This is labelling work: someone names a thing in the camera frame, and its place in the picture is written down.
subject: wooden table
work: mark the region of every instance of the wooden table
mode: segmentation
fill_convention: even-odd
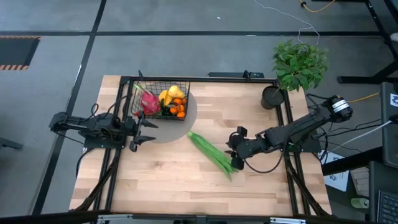
[[[104,76],[97,101],[99,113],[106,111],[114,103],[119,80],[120,76]],[[259,131],[278,126],[276,110],[267,111],[260,105],[261,92],[267,85],[191,82],[190,92],[197,103],[197,118],[192,131],[224,151],[228,150],[225,142],[237,126],[247,128],[250,138]],[[302,90],[289,93],[289,97],[294,119],[308,113]],[[103,156],[104,149],[95,149],[83,158],[70,208],[79,206],[97,184]],[[259,170],[268,170],[275,166],[279,157],[278,151],[258,154],[248,159],[248,162]],[[319,161],[307,153],[302,154],[301,158],[308,189],[323,209],[330,213]],[[107,192],[106,186],[100,208],[104,208]],[[299,210],[303,212],[299,192],[296,186]],[[258,174],[245,167],[233,174],[230,182],[186,136],[163,144],[146,142],[139,146],[137,152],[131,152],[128,147],[123,149],[111,211],[292,215],[283,160],[270,174]]]

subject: gray circle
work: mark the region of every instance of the gray circle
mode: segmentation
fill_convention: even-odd
[[[168,143],[179,139],[186,135],[191,130],[198,114],[197,103],[191,93],[189,93],[188,109],[185,120],[163,120],[163,119],[148,119],[152,124],[159,128],[141,128],[141,135],[151,136],[156,139],[151,141],[154,143]]]

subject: black pot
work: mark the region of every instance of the black pot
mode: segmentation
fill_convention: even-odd
[[[282,90],[278,90],[276,86],[267,86],[262,91],[261,106],[267,110],[274,109],[276,106],[284,102],[284,94]]]

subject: black wire basket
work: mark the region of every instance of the black wire basket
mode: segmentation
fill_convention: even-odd
[[[172,119],[172,120],[185,120],[188,114],[188,102],[189,102],[189,88],[191,83],[190,82],[170,82],[170,81],[137,81],[138,85],[145,88],[146,90],[151,91],[156,97],[159,99],[159,95],[163,90],[169,90],[169,88],[173,85],[177,85],[180,90],[184,93],[187,102],[185,103],[185,116],[183,118],[178,118],[177,115],[163,115],[162,111],[152,115],[146,115],[146,118],[154,118],[154,119]],[[139,91],[137,88],[134,88],[134,98],[132,99],[131,105],[131,113],[135,114],[137,111],[143,110],[141,106],[141,97],[142,92]]]

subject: dragon fruit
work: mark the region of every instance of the dragon fruit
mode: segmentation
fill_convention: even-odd
[[[141,87],[140,84],[134,85],[142,92],[141,106],[144,109],[144,114],[151,115],[160,111],[160,103],[157,97],[149,90]]]

